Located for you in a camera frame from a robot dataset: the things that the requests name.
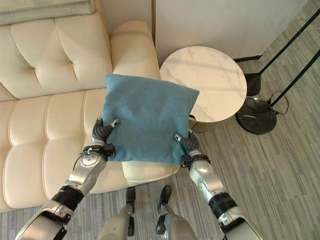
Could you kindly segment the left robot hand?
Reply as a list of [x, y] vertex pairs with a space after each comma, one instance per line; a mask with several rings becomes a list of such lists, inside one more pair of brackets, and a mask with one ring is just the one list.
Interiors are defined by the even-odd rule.
[[96, 119], [92, 128], [91, 144], [97, 146], [104, 146], [111, 132], [120, 124], [120, 119], [114, 119], [110, 124], [104, 125], [101, 117]]

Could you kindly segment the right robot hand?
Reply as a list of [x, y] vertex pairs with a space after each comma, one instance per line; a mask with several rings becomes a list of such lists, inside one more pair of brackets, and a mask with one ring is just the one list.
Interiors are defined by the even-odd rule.
[[199, 141], [191, 129], [188, 130], [188, 138], [183, 137], [177, 132], [173, 134], [173, 138], [183, 147], [184, 151], [188, 154], [192, 151], [200, 151]]

